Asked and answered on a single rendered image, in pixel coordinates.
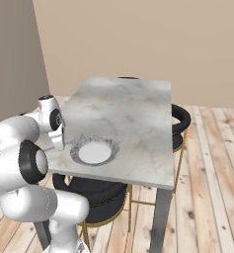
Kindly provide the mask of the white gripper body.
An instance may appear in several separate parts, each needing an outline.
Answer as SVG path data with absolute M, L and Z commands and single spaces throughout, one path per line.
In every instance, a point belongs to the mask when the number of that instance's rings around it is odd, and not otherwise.
M 62 127 L 52 131 L 49 134 L 49 138 L 57 151 L 62 151 L 65 148 L 64 129 Z

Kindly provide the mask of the white plate with grey rim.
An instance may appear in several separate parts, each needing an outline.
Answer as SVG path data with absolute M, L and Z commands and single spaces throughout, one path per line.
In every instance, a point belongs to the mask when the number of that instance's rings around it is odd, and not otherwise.
M 112 162 L 118 152 L 119 146 L 111 138 L 81 135 L 72 141 L 70 156 L 76 163 L 95 167 Z

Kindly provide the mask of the grey table leg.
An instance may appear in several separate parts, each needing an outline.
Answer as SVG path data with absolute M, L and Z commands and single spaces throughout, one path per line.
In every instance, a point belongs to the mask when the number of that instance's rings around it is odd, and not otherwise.
M 34 223 L 41 248 L 43 250 L 50 244 L 51 236 L 49 232 L 49 220 L 38 221 Z
M 149 253 L 162 253 L 171 200 L 171 190 L 157 190 Z

